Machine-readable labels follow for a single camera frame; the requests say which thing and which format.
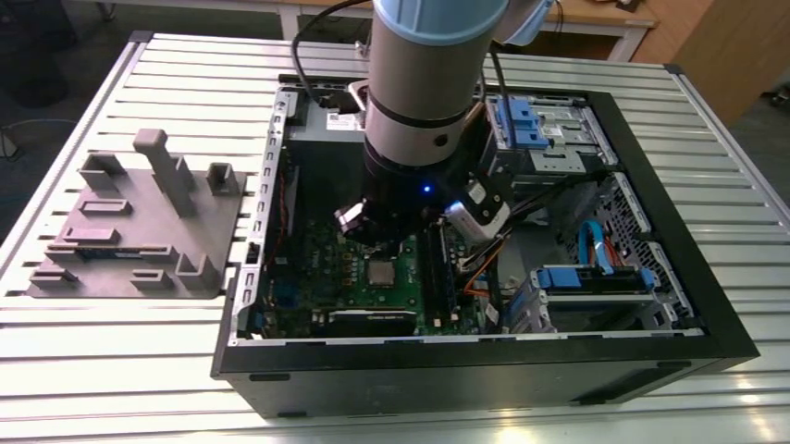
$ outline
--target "cable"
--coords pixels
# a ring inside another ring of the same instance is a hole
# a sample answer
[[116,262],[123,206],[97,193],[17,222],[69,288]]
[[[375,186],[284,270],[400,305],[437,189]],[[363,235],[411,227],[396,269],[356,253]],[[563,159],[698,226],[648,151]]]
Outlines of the cable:
[[556,41],[559,42],[559,38],[563,36],[563,28],[566,26],[566,9],[563,8],[562,0],[556,0],[556,12],[559,13],[559,17],[556,24],[554,25],[554,33],[556,34]]
[[0,154],[2,155],[0,158],[2,160],[5,160],[6,162],[16,162],[17,160],[20,160],[20,158],[24,155],[24,151],[22,148],[20,148],[18,146],[16,147],[16,153],[13,153],[12,155],[8,155],[8,147],[5,145],[5,138],[8,136],[8,131],[14,129],[16,127],[21,127],[22,125],[26,125],[28,123],[69,123],[72,125],[76,125],[76,122],[73,120],[69,120],[66,118],[30,118],[28,120],[22,120],[20,122],[14,122],[9,125],[5,125],[5,127],[0,127]]
[[69,120],[68,118],[30,118],[29,120],[22,120],[21,122],[14,122],[10,125],[5,125],[2,130],[10,130],[16,127],[26,125],[28,123],[70,123],[72,125],[76,125],[76,121]]
[[480,68],[480,103],[485,104],[485,96],[487,96],[487,85],[485,85],[485,72]]
[[323,18],[328,17],[329,15],[335,14],[340,9],[344,9],[349,6],[360,5],[369,0],[345,0],[344,2],[337,3],[333,6],[327,7],[317,16],[315,16],[304,25],[304,27],[296,32],[296,36],[293,37],[293,41],[291,42],[291,60],[293,62],[293,68],[296,69],[296,74],[299,75],[299,81],[304,86],[304,91],[307,95],[313,100],[316,104],[321,108],[328,107],[329,101],[327,97],[320,97],[316,91],[312,89],[312,85],[309,81],[307,81],[307,76],[304,74],[304,69],[301,67],[301,62],[299,61],[299,42],[303,39],[304,33],[319,23]]
[[485,269],[485,277],[488,284],[488,303],[494,305],[496,313],[496,322],[494,323],[494,331],[488,331],[488,334],[499,333],[502,331],[502,319],[503,316],[503,304],[502,304],[502,290],[499,287],[499,256],[495,255],[491,260],[491,264]]
[[516,127],[514,126],[514,114],[510,110],[510,95],[507,93],[507,85],[504,84],[504,73],[502,72],[502,65],[499,63],[499,56],[496,55],[495,45],[488,47],[491,54],[491,62],[494,63],[494,70],[496,71],[496,81],[499,82],[499,90],[502,94],[502,102],[504,104],[504,119],[507,120],[507,144],[511,149],[516,148]]
[[468,280],[467,285],[464,286],[464,294],[475,294],[475,291],[471,289],[471,284],[473,283],[473,280],[483,274],[483,271],[485,270],[485,267],[488,266],[488,264],[491,264],[491,261],[494,260],[494,258],[499,254],[499,252],[502,251],[502,247],[503,246],[504,245],[500,245],[499,248],[496,249],[496,251],[485,259],[485,261],[483,262],[483,265],[480,266],[480,268],[475,272],[473,276]]

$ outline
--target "green circuit board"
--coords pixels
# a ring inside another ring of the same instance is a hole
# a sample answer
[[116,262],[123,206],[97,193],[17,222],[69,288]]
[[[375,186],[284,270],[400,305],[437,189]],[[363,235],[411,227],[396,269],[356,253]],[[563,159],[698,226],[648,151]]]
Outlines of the green circuit board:
[[[461,237],[447,237],[448,254],[465,252]],[[293,274],[276,277],[265,289],[273,306],[276,334],[309,338],[316,314],[329,310],[408,311],[417,316],[420,334],[461,334],[469,321],[436,327],[424,318],[415,237],[401,244],[397,257],[381,257],[368,246],[347,240],[331,223],[308,220],[301,241],[293,246]],[[468,320],[473,312],[465,312]]]

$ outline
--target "aluminum table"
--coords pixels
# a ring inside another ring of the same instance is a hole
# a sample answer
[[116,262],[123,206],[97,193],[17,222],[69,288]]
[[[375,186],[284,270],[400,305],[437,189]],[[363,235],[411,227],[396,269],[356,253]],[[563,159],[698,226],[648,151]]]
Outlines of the aluminum table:
[[[256,171],[288,43],[135,34],[0,248],[0,438],[159,442],[772,442],[790,438],[790,213],[683,75],[652,65],[502,56],[512,86],[611,93],[762,357],[622,405],[263,420],[208,377],[223,298],[37,300],[26,278],[60,230],[88,153],[125,167],[140,127],[196,170]],[[349,45],[303,43],[311,74],[364,77]],[[485,75],[495,81],[489,62]],[[239,218],[231,260],[244,255]]]

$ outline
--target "floor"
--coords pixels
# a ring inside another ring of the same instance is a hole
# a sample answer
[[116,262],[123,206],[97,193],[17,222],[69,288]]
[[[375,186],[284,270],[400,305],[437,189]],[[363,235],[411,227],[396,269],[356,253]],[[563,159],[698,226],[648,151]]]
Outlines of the floor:
[[[93,4],[62,2],[80,37],[80,44],[56,54],[57,63],[69,82],[69,96],[44,109],[24,109],[0,93],[0,126],[30,118],[78,120],[93,93],[133,30],[228,37],[279,39],[279,19],[273,14],[152,6],[117,6],[117,18],[100,20]],[[367,35],[364,20],[336,18],[323,24],[307,39],[352,43]],[[13,140],[24,155],[13,163],[0,159],[0,242],[25,208],[29,196],[68,138],[72,125],[64,122],[30,123],[17,127]],[[760,100],[732,127],[732,135],[780,197],[790,202],[790,111],[778,110]]]

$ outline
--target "white label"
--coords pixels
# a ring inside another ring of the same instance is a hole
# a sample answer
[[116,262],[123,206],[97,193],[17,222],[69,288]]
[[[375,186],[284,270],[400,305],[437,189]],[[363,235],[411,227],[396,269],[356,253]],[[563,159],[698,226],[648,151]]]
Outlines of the white label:
[[494,308],[494,305],[488,304],[485,306],[485,316],[491,319],[491,322],[496,324],[499,322],[499,312]]
[[559,127],[546,126],[546,127],[540,128],[540,130],[543,131],[544,136],[552,136],[552,137],[562,137],[563,136],[563,131],[559,129]]
[[468,190],[468,197],[471,200],[479,204],[483,199],[485,198],[485,188],[480,185],[480,182],[473,182],[471,189]]
[[327,113],[325,128],[329,131],[360,131],[361,127],[353,114]]

